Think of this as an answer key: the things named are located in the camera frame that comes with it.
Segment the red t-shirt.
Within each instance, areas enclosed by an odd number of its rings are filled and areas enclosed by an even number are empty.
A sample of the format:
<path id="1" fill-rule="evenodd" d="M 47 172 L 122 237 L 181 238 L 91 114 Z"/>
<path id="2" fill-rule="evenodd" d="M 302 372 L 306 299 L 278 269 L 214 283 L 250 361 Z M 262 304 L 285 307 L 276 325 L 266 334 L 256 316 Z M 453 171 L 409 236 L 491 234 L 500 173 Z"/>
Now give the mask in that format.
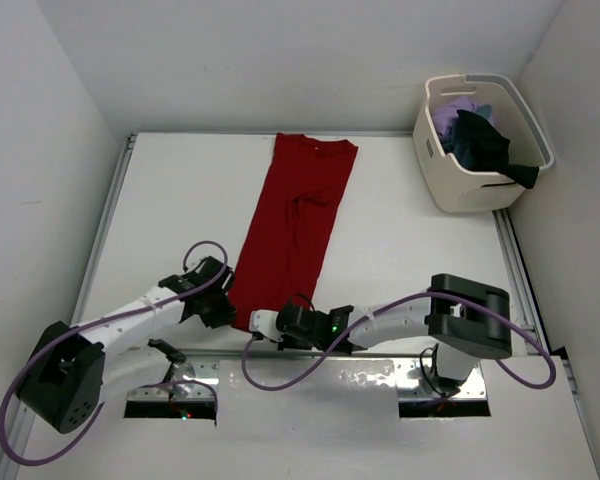
<path id="1" fill-rule="evenodd" d="M 256 310 L 313 296 L 357 153 L 348 140 L 276 135 L 229 291 L 235 329 L 246 331 Z"/>

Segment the black t-shirt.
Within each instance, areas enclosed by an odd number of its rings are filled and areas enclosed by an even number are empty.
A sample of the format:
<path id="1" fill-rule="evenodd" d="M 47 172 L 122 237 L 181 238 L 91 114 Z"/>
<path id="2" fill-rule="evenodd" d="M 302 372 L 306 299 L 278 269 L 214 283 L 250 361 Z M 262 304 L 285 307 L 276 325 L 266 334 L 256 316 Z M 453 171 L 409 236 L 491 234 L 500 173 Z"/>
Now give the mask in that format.
<path id="1" fill-rule="evenodd" d="M 525 189 L 535 186 L 539 168 L 512 164 L 509 139 L 479 115 L 465 110 L 458 115 L 452 130 L 452 149 L 446 153 L 452 153 L 466 170 L 498 173 Z"/>

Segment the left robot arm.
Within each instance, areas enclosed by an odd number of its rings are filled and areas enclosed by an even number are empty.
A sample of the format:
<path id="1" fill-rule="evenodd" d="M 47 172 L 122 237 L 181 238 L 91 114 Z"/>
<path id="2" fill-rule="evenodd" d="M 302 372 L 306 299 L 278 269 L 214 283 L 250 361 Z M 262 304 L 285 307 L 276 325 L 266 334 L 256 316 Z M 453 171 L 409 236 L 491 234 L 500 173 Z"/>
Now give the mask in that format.
<path id="1" fill-rule="evenodd" d="M 208 329 L 230 325 L 236 317 L 227 297 L 233 281 L 231 268 L 207 256 L 192 270 L 160 280 L 103 324 L 52 324 L 30 356 L 34 364 L 17 398 L 55 431 L 68 434 L 111 397 L 182 379 L 193 369 L 162 333 L 184 322 Z"/>

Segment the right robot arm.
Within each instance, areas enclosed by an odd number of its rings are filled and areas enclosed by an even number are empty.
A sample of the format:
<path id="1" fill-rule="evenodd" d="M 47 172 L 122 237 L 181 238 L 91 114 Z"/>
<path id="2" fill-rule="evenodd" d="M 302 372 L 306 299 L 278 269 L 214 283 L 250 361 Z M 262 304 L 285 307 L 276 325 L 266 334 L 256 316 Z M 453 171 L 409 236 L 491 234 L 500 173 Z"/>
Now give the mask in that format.
<path id="1" fill-rule="evenodd" d="M 401 305 L 347 305 L 327 313 L 289 303 L 276 315 L 275 329 L 284 348 L 347 355 L 390 341 L 430 337 L 436 341 L 431 365 L 420 367 L 420 378 L 431 392 L 449 398 L 480 360 L 511 356 L 510 330 L 491 316 L 508 318 L 510 297 L 502 289 L 450 274 L 432 276 L 426 292 Z"/>

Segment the cream laundry basket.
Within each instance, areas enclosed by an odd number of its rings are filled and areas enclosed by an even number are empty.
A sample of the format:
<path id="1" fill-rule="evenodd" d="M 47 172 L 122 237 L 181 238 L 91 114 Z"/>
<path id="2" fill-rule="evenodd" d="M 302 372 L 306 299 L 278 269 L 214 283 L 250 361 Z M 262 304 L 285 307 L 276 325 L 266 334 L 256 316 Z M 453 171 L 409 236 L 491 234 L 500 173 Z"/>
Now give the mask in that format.
<path id="1" fill-rule="evenodd" d="M 428 79 L 413 139 L 429 192 L 449 213 L 505 209 L 555 161 L 527 102 L 500 75 Z"/>

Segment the purple t-shirt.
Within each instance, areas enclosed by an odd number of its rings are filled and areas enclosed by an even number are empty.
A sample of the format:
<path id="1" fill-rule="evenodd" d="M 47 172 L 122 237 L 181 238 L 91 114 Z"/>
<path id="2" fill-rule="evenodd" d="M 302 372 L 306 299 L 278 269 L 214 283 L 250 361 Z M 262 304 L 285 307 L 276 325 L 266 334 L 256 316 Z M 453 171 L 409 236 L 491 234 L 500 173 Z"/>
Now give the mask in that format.
<path id="1" fill-rule="evenodd" d="M 452 149 L 452 130 L 460 110 L 474 113 L 481 103 L 472 100 L 468 95 L 460 96 L 431 113 L 434 130 L 438 135 L 441 146 L 445 152 Z"/>

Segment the blue-grey t-shirt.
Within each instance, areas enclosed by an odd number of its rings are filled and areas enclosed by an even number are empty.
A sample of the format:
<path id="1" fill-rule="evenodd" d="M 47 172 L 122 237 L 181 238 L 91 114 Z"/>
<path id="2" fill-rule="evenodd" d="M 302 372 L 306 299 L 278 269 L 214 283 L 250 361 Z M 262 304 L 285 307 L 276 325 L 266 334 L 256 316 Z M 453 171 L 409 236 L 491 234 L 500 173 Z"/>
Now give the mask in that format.
<path id="1" fill-rule="evenodd" d="M 477 106 L 474 113 L 487 120 L 492 127 L 495 126 L 493 108 L 490 104 L 481 104 Z"/>

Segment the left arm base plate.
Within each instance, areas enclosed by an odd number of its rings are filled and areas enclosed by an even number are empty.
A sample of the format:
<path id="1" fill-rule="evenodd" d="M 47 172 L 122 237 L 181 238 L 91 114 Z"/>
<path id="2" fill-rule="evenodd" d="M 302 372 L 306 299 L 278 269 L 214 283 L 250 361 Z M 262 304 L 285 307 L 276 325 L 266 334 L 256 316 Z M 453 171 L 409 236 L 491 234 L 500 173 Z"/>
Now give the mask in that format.
<path id="1" fill-rule="evenodd" d="M 169 373 L 165 382 L 174 386 L 137 388 L 128 392 L 131 402 L 203 402 L 212 401 L 219 385 L 220 362 L 217 360 L 191 360 L 182 369 Z"/>

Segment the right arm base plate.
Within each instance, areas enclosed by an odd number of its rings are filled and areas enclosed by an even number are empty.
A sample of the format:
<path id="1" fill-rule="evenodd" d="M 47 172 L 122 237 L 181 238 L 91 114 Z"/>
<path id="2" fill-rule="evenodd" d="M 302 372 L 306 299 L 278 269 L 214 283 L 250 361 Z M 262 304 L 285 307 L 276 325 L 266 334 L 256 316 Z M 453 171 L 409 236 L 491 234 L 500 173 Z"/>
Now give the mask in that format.
<path id="1" fill-rule="evenodd" d="M 418 403 L 439 400 L 443 390 L 431 373 L 430 357 L 420 360 L 418 357 L 395 357 L 394 378 L 398 400 L 403 403 Z M 486 401 L 487 388 L 481 366 L 477 364 L 466 381 L 459 386 L 452 401 Z"/>

